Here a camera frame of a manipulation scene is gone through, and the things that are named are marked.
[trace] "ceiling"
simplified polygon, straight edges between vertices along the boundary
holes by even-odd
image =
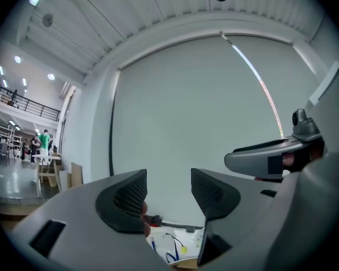
[[[309,39],[324,13],[315,0],[40,0],[24,38],[84,79],[119,44],[154,25],[197,12],[219,11],[275,20]],[[45,27],[42,18],[48,13],[53,15],[53,24]]]
[[[55,131],[54,129],[48,128],[47,126],[38,125],[23,119],[18,119],[17,117],[13,117],[7,113],[0,111],[0,125],[6,127],[8,127],[8,125],[11,126],[9,120],[13,121],[23,133],[35,134],[35,129],[38,129],[40,132],[43,132],[44,129],[47,129],[48,133],[50,135],[53,135]]]
[[[2,79],[5,79],[9,90],[17,90],[19,95],[26,97],[24,90],[28,89],[31,84],[37,84],[38,81],[48,80],[48,73],[43,68],[23,57],[21,57],[21,63],[15,62],[14,57],[16,55],[17,53],[12,49],[0,45],[0,66],[4,71],[4,76],[0,74],[0,85],[4,87]],[[23,85],[23,78],[27,81],[26,86]],[[56,92],[56,98],[59,99],[64,82],[60,79],[55,79],[50,81],[50,83],[51,89],[54,89],[52,92]]]

